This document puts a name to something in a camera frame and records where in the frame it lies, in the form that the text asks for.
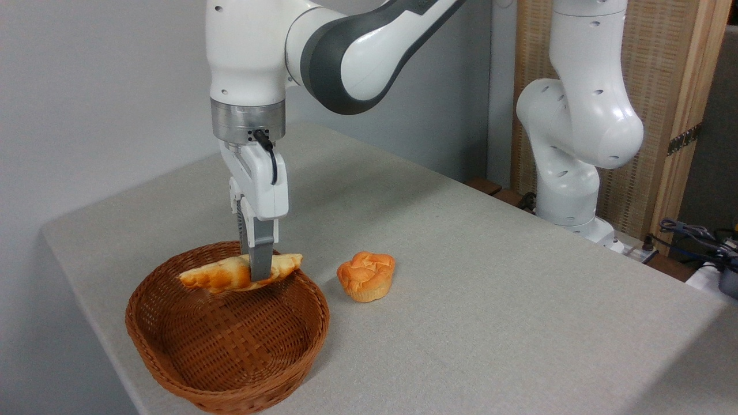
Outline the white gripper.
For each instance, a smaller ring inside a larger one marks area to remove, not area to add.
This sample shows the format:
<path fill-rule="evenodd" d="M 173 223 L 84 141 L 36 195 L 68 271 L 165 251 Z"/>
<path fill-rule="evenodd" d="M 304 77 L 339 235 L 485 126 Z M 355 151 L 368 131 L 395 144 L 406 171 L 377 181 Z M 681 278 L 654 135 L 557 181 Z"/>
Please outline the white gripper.
<path fill-rule="evenodd" d="M 284 158 L 261 145 L 219 142 L 221 155 L 242 194 L 232 197 L 240 255 L 247 254 L 251 281 L 271 275 L 273 245 L 278 242 L 278 218 L 288 214 L 288 177 Z"/>

